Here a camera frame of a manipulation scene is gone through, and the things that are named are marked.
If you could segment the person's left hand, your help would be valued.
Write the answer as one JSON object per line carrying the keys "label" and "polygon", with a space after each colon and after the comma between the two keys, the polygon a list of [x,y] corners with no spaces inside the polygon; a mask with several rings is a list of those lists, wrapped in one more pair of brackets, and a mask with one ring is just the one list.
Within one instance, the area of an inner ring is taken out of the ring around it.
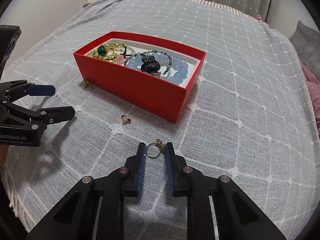
{"label": "person's left hand", "polygon": [[0,166],[3,166],[7,160],[10,145],[0,144]]}

